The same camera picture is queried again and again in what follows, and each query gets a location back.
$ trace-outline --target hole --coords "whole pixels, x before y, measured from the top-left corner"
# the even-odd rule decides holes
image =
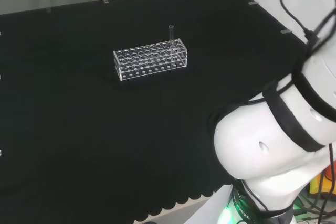
[[[313,116],[313,118],[315,118],[317,121],[319,122],[323,121],[323,117],[318,112],[316,112],[314,109],[311,108],[310,113]]]
[[[263,142],[259,142],[259,147],[263,154],[268,154],[268,147],[266,144],[264,144]]]

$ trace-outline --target test tube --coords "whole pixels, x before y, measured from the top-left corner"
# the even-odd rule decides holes
[[[174,49],[174,26],[169,26],[169,41],[170,41],[170,49]]]

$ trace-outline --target black fabric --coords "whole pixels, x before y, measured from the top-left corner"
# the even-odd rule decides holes
[[[315,139],[307,133],[279,96],[277,85],[278,83],[273,84],[262,94],[281,129],[294,143],[307,152],[316,152],[322,149],[324,145],[316,142]]]
[[[218,107],[304,45],[252,0],[110,0],[0,16],[0,223],[132,223],[229,183]],[[188,66],[120,82],[113,51],[168,39]]]
[[[336,122],[336,110],[315,92],[301,70],[294,71],[292,78],[294,85],[309,105],[325,118]]]

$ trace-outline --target yellow object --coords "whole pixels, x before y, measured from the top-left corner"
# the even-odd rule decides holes
[[[309,187],[310,194],[317,194],[319,192],[320,180],[321,180],[321,174],[317,175],[310,182],[310,187]],[[331,189],[331,181],[328,180],[327,178],[324,178],[323,184],[322,184],[322,193],[328,193],[330,189]]]

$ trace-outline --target orange object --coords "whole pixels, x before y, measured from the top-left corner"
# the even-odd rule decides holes
[[[331,166],[329,165],[325,171],[326,171],[326,178],[328,180],[332,180]],[[336,173],[336,161],[334,162],[334,171]]]

